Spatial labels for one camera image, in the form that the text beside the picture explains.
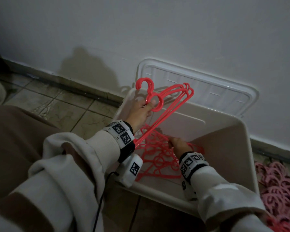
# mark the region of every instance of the white sweatshirt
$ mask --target white sweatshirt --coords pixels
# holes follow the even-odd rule
[[[63,143],[73,146],[89,165],[94,179],[85,174],[71,155],[62,155]],[[41,231],[70,231],[75,220],[79,232],[91,232],[104,191],[105,171],[119,155],[116,140],[106,131],[99,131],[86,141],[73,133],[47,137],[43,158],[31,166],[28,180],[0,201],[0,231],[25,231],[35,226]],[[265,212],[259,196],[243,186],[228,183],[212,167],[197,170],[191,185],[197,193],[200,216],[209,229],[219,228],[221,222],[239,213],[251,212],[239,218],[231,231],[271,231],[255,215]],[[96,231],[103,231],[101,215]]]

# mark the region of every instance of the tiled floor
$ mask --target tiled floor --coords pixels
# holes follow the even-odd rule
[[[31,111],[66,132],[88,139],[107,125],[117,108],[18,74],[0,75],[6,105]],[[254,154],[255,161],[271,159]],[[198,218],[133,194],[112,183],[105,191],[105,231],[205,231]]]

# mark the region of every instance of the white wall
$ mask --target white wall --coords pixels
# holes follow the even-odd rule
[[[0,54],[118,95],[145,58],[245,83],[252,137],[290,150],[290,0],[0,0]]]

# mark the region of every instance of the hand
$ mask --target hand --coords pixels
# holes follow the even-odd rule
[[[131,125],[134,134],[142,127],[147,117],[151,116],[151,109],[155,107],[155,105],[151,102],[149,102],[146,106],[145,104],[145,100],[134,102],[128,118],[125,120]]]
[[[175,156],[179,159],[183,153],[192,151],[191,147],[181,138],[169,138],[169,146],[174,147],[173,152]]]

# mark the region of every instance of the black wire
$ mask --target black wire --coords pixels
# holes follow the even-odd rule
[[[106,178],[106,180],[105,180],[105,186],[106,186],[106,184],[107,184],[107,181],[108,181],[109,177],[110,177],[112,174],[115,174],[116,176],[118,176],[118,173],[116,173],[116,172],[111,172],[111,173],[107,176],[107,178]],[[96,215],[95,225],[93,226],[93,230],[92,230],[92,232],[95,232],[96,227],[97,227],[97,222],[98,222],[98,218],[99,218],[99,214],[100,214],[100,209],[101,209],[101,205],[102,205],[103,196],[104,196],[104,191],[103,191],[103,193],[102,193],[102,195],[101,195],[101,198],[100,198],[100,203],[99,203],[99,207],[98,207],[98,211],[97,211],[97,215]]]

